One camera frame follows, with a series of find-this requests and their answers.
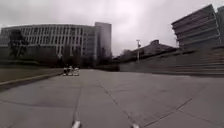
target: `tree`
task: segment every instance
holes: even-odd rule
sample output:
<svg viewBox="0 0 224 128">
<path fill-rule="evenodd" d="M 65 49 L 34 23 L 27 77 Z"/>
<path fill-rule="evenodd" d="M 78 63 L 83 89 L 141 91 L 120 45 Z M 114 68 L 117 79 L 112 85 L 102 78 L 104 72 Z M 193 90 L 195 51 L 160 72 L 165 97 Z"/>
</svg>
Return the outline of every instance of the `tree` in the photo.
<svg viewBox="0 0 224 128">
<path fill-rule="evenodd" d="M 70 46 L 69 45 L 64 45 L 63 51 L 62 51 L 62 58 L 64 64 L 69 64 L 70 63 Z"/>
<path fill-rule="evenodd" d="M 82 58 L 81 58 L 80 52 L 77 49 L 73 50 L 72 55 L 73 55 L 73 65 L 81 66 Z"/>
<path fill-rule="evenodd" d="M 13 56 L 16 59 L 26 53 L 29 43 L 22 36 L 19 29 L 11 31 L 9 34 L 9 40 L 8 46 L 10 48 L 10 56 Z"/>
</svg>

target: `pole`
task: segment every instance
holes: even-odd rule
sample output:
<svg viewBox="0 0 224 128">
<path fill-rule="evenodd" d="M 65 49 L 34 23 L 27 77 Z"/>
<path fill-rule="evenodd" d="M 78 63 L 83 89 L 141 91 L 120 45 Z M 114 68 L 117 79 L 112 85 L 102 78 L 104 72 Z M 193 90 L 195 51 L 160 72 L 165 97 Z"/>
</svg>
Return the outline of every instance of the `pole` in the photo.
<svg viewBox="0 0 224 128">
<path fill-rule="evenodd" d="M 137 60 L 139 62 L 139 47 L 140 47 L 140 44 L 139 44 L 140 40 L 137 40 L 137 45 L 138 45 L 138 49 L 137 49 Z"/>
</svg>

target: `white building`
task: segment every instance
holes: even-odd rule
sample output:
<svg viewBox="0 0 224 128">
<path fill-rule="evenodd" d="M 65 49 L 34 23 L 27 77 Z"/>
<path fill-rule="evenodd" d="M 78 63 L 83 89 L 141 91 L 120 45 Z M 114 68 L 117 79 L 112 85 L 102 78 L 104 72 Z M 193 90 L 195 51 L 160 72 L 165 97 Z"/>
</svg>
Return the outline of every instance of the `white building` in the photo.
<svg viewBox="0 0 224 128">
<path fill-rule="evenodd" d="M 2 28 L 0 46 L 8 46 L 11 30 L 19 29 L 29 42 L 29 47 L 55 46 L 58 57 L 62 57 L 66 45 L 83 57 L 99 59 L 102 49 L 105 57 L 111 56 L 111 24 L 97 22 L 95 26 L 72 24 L 26 25 Z"/>
</svg>

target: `window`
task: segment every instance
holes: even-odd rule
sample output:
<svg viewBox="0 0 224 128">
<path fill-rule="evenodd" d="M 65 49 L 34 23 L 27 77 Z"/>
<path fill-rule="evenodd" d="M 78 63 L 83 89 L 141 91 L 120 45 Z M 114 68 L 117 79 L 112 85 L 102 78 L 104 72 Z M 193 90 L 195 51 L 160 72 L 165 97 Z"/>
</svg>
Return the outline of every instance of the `window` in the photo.
<svg viewBox="0 0 224 128">
<path fill-rule="evenodd" d="M 61 37 L 59 37 L 59 39 L 58 39 L 58 44 L 60 44 L 61 43 Z"/>
<path fill-rule="evenodd" d="M 78 37 L 76 37 L 76 44 L 78 44 L 78 41 L 79 41 L 79 38 L 78 38 Z"/>
</svg>

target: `curb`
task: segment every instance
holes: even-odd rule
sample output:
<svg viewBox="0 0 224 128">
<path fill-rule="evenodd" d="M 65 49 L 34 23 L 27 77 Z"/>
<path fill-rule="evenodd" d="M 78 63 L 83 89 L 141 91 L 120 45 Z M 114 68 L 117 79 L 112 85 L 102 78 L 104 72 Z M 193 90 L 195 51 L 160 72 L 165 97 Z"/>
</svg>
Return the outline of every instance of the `curb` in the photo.
<svg viewBox="0 0 224 128">
<path fill-rule="evenodd" d="M 1 82 L 0 83 L 0 92 L 11 89 L 13 87 L 17 87 L 20 85 L 26 85 L 29 83 L 37 82 L 40 80 L 48 79 L 54 76 L 61 75 L 62 73 L 51 73 L 51 74 L 45 74 L 45 75 L 40 75 L 40 76 L 34 76 L 34 77 L 28 77 L 24 79 L 17 79 L 17 80 L 12 80 L 12 81 L 6 81 L 6 82 Z"/>
</svg>

